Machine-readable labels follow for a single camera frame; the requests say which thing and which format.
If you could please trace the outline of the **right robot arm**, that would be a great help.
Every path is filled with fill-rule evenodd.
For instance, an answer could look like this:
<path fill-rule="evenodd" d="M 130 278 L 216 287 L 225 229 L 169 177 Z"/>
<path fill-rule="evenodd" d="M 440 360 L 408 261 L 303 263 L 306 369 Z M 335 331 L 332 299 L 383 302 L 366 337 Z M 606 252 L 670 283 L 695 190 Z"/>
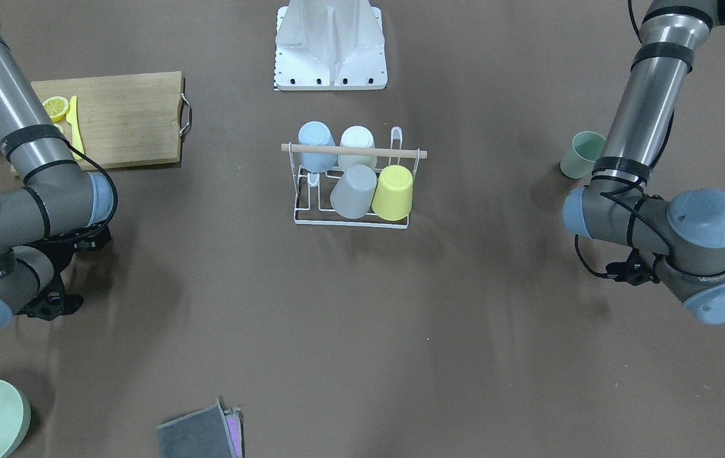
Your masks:
<path fill-rule="evenodd" d="M 53 320 L 79 310 L 60 273 L 73 255 L 110 240 L 115 184 L 86 173 L 0 35 L 0 152 L 24 183 L 0 192 L 0 330 L 14 316 Z"/>

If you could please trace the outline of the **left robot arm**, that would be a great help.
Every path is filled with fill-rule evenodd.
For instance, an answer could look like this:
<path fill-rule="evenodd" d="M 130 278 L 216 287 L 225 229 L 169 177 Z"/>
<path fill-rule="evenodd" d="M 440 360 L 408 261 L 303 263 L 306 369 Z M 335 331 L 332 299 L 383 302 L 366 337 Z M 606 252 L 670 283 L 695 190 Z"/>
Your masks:
<path fill-rule="evenodd" d="M 595 277 L 662 283 L 703 324 L 725 324 L 725 191 L 690 190 L 671 200 L 645 193 L 696 51 L 725 26 L 725 1 L 654 1 L 631 24 L 640 46 L 629 81 L 589 183 L 564 200 L 563 226 L 576 240 L 630 249 Z"/>

